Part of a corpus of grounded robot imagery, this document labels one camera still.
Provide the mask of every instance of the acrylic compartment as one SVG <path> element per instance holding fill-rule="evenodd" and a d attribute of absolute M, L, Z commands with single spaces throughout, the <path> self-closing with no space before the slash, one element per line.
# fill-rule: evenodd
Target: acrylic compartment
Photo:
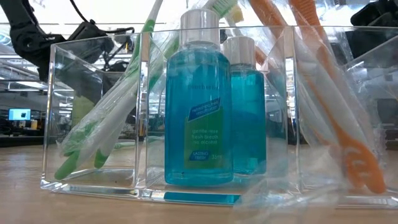
<path fill-rule="evenodd" d="M 327 34 L 323 37 L 331 43 L 328 47 L 336 58 L 334 63 L 338 66 L 339 72 L 348 74 L 350 77 L 348 82 L 350 92 L 358 97 L 362 109 L 376 117 L 375 121 L 380 121 L 372 124 L 374 130 L 378 132 L 371 137 L 380 142 L 383 142 L 384 137 L 387 139 L 385 141 L 387 150 L 385 147 L 374 149 L 384 172 L 387 192 L 374 194 L 365 187 L 361 190 L 348 188 L 338 194 L 340 196 L 338 205 L 349 208 L 396 208 L 398 205 L 394 199 L 396 198 L 397 177 L 393 173 L 396 167 L 395 152 L 390 149 L 394 149 L 396 131 L 394 121 L 397 113 L 393 112 L 396 91 L 391 85 L 396 71 L 394 63 L 396 55 L 392 53 L 397 48 L 394 45 L 394 40 L 396 40 L 394 36 L 398 34 L 398 31 L 356 27 L 322 27 L 322 29 Z M 305 36 L 302 27 L 223 27 L 218 30 L 226 32 L 228 38 L 240 34 L 252 37 L 258 47 L 256 68 L 264 75 L 264 104 L 266 106 L 265 174 L 267 178 L 275 180 L 270 183 L 276 183 L 276 185 L 268 185 L 269 189 L 263 189 L 269 190 L 267 197 L 272 200 L 268 202 L 280 202 L 291 195 L 316 191 L 334 180 L 341 181 L 339 178 L 345 176 L 340 164 L 344 157 L 335 155 L 337 160 L 324 162 L 322 156 L 329 155 L 328 148 L 308 144 L 311 139 L 306 139 L 308 130 L 305 128 L 308 127 L 306 126 L 308 121 L 313 121 L 313 117 L 306 117 L 306 111 L 300 108 L 306 104 L 301 97 L 303 89 L 298 87 L 297 79 L 302 73 L 297 65 L 305 63 L 307 67 L 311 66 L 312 62 L 308 61 L 310 54 L 313 60 L 322 58 L 319 52 L 308 51 L 308 55 L 306 54 L 307 48 L 313 50 L 314 46 L 317 46 L 316 42 L 312 42 L 313 45 L 307 42 L 303 48 L 300 44 L 303 42 L 303 35 Z M 108 79 L 113 77 L 112 80 L 116 81 L 122 73 L 102 71 L 104 62 L 103 56 L 99 56 L 101 53 L 89 52 L 89 49 L 104 49 L 105 40 L 116 40 L 118 36 L 53 46 L 44 170 L 41 183 L 43 189 L 155 202 L 232 205 L 248 188 L 265 177 L 261 172 L 255 172 L 252 175 L 235 174 L 234 179 L 227 184 L 206 187 L 187 187 L 166 183 L 166 68 L 168 59 L 178 50 L 179 33 L 179 30 L 171 30 L 136 34 L 131 37 L 133 42 L 136 38 L 140 40 L 136 43 L 141 46 L 138 59 L 141 74 L 137 80 L 139 88 L 135 93 L 137 95 L 134 101 L 136 109 L 130 112 L 134 119 L 126 121 L 125 124 L 133 128 L 131 131 L 126 131 L 129 133 L 128 136 L 120 136 L 118 140 L 118 143 L 127 142 L 130 145 L 114 149 L 102 168 L 95 169 L 93 156 L 62 180 L 55 179 L 54 174 L 67 157 L 60 153 L 57 143 L 62 142 L 69 130 L 60 129 L 58 120 L 60 116 L 63 116 L 60 112 L 68 110 L 73 115 L 75 110 L 79 113 L 80 107 L 85 109 L 84 113 L 80 113 L 84 116 L 93 109 L 95 103 L 87 98 L 84 101 L 75 101 L 75 99 L 87 95 L 97 102 L 104 96 L 103 89 L 109 84 Z M 363 38 L 359 39 L 357 34 L 364 34 Z M 117 44 L 109 55 L 119 46 Z M 84 47 L 87 50 L 76 51 Z M 74 52 L 84 52 L 84 54 L 77 55 Z M 119 52 L 115 58 L 117 57 L 119 60 L 129 62 L 132 53 Z M 68 80 L 63 77 L 67 73 L 71 74 Z M 88 82 L 96 84 L 85 88 Z M 389 88 L 392 90 L 385 95 L 381 93 L 381 90 L 386 91 Z M 64 105 L 70 105 L 72 109 L 64 109 Z"/>
<path fill-rule="evenodd" d="M 394 174 L 398 29 L 293 27 L 293 32 L 302 191 L 319 189 L 325 180 L 342 175 L 347 189 L 339 207 L 398 208 Z M 352 152 L 356 161 L 350 163 Z M 353 169 L 360 170 L 361 180 L 353 177 Z"/>
<path fill-rule="evenodd" d="M 128 49 L 136 38 L 136 35 L 117 35 L 52 46 L 43 189 L 76 194 L 132 194 L 124 190 L 134 187 L 136 143 L 140 139 L 135 110 L 128 111 L 127 118 L 120 121 L 120 135 L 114 140 L 113 152 L 101 169 L 95 168 L 93 155 L 62 181 L 57 177 L 57 171 L 80 152 L 76 147 L 62 152 L 59 149 L 61 142 L 122 76 L 131 58 Z"/>

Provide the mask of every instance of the large mouthwash bottle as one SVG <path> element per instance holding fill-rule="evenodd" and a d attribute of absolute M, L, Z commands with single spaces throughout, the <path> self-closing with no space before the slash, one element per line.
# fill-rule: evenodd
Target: large mouthwash bottle
<path fill-rule="evenodd" d="M 218 15 L 206 9 L 181 17 L 180 49 L 166 74 L 168 184 L 218 185 L 233 178 L 229 62 L 220 52 L 219 29 L 206 29 L 218 24 Z"/>
<path fill-rule="evenodd" d="M 256 70 L 254 41 L 249 37 L 232 37 L 223 47 L 231 63 L 233 170 L 237 174 L 264 173 L 264 76 Z"/>

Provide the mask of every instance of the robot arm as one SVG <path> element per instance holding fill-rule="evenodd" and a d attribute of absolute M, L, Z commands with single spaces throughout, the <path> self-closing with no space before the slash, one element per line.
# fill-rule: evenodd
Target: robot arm
<path fill-rule="evenodd" d="M 48 80 L 52 44 L 107 36 L 105 31 L 97 28 L 94 21 L 89 21 L 82 22 L 68 40 L 65 40 L 60 34 L 46 34 L 39 27 L 28 0 L 0 0 L 0 6 L 10 23 L 10 38 L 15 52 L 38 66 L 40 79 L 44 82 Z M 89 58 L 83 59 L 94 63 L 104 51 L 109 53 L 114 47 L 111 40 L 102 40 L 100 44 L 102 46 L 100 50 L 92 52 Z"/>
<path fill-rule="evenodd" d="M 59 34 L 46 34 L 37 22 L 28 0 L 0 0 L 10 23 L 10 38 L 15 52 L 38 66 L 40 79 L 47 81 L 50 46 L 66 41 Z"/>

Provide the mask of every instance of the orange toothbrush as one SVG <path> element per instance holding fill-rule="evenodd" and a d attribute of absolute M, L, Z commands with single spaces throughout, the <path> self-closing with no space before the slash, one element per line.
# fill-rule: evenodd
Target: orange toothbrush
<path fill-rule="evenodd" d="M 287 26 L 285 19 L 271 0 L 250 0 L 250 5 L 264 26 Z M 279 38 L 282 31 L 271 29 L 275 38 Z"/>
<path fill-rule="evenodd" d="M 297 70 L 303 72 L 300 62 L 297 62 Z M 339 143 L 339 147 L 343 152 L 343 161 L 345 163 L 347 176 L 355 187 L 361 187 L 362 182 L 366 184 L 368 189 L 374 193 L 381 194 L 386 191 L 386 184 L 382 171 L 379 168 L 377 159 L 370 152 L 370 150 L 361 142 L 353 139 L 347 132 L 338 124 L 333 117 L 327 104 L 323 101 L 321 96 L 317 93 L 315 84 L 303 75 L 306 84 L 313 91 L 315 98 L 321 104 L 326 116 L 329 119 Z"/>
<path fill-rule="evenodd" d="M 307 45 L 314 43 L 319 44 L 318 59 L 321 65 L 325 68 L 332 79 L 336 79 L 336 68 L 332 60 L 327 43 L 327 36 L 320 26 L 320 21 L 317 16 L 315 2 L 313 0 L 289 0 L 292 6 L 293 14 L 299 26 L 315 26 L 315 27 L 301 27 L 303 40 Z M 301 71 L 302 68 L 297 62 L 297 68 Z M 323 101 L 317 92 L 315 84 L 305 77 L 308 86 L 312 89 L 319 104 L 326 113 L 333 129 L 340 148 L 343 150 L 343 159 L 347 171 L 347 176 L 355 187 L 362 186 L 362 182 L 366 184 L 368 189 L 374 193 L 381 194 L 386 191 L 382 172 L 378 166 L 377 159 L 370 152 L 367 146 L 360 141 L 353 139 L 335 120 L 332 112 L 327 104 Z"/>

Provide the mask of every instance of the table surface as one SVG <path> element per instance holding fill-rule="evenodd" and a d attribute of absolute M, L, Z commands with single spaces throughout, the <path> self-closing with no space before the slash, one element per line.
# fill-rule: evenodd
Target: table surface
<path fill-rule="evenodd" d="M 1 223 L 233 223 L 230 222 L 233 210 L 229 207 L 51 193 L 39 187 L 41 170 L 41 146 L 0 148 Z M 398 211 L 332 210 L 321 223 L 377 222 L 398 223 Z"/>

